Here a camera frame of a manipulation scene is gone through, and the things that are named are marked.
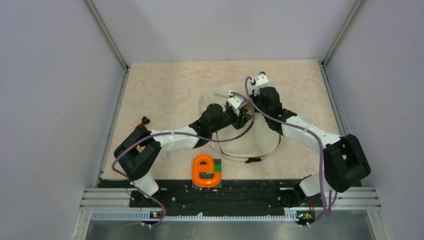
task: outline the beige cloth bag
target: beige cloth bag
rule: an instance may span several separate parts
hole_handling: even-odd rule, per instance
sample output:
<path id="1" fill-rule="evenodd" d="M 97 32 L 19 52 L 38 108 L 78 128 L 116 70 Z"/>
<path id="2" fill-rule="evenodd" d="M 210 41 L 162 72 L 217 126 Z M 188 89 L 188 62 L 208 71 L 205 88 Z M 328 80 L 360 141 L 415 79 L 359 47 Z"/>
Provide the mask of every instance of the beige cloth bag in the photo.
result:
<path id="1" fill-rule="evenodd" d="M 208 88 L 200 100 L 200 114 L 206 110 L 209 104 L 224 105 L 229 98 L 229 91 L 246 96 L 244 81 Z M 251 121 L 247 122 L 239 130 L 230 125 L 214 133 L 212 138 L 214 140 L 225 140 L 237 137 L 249 127 L 250 123 Z M 262 114 L 256 113 L 252 128 L 244 136 L 229 142 L 209 142 L 209 145 L 226 159 L 245 162 L 249 158 L 264 159 L 269 157 L 278 147 L 280 141 L 280 134 L 268 127 Z"/>

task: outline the gray wall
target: gray wall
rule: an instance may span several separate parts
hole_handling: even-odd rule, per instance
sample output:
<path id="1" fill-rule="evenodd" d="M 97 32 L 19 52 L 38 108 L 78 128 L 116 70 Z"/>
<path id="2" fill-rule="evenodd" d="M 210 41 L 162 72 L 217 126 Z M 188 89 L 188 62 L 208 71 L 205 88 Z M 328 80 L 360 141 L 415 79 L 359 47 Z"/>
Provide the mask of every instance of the gray wall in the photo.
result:
<path id="1" fill-rule="evenodd" d="M 0 2 L 0 239 L 68 239 L 123 71 L 83 1 Z"/>
<path id="2" fill-rule="evenodd" d="M 94 0 L 127 63 L 323 59 L 355 0 Z"/>
<path id="3" fill-rule="evenodd" d="M 328 71 L 395 239 L 422 239 L 424 1 L 367 1 Z"/>

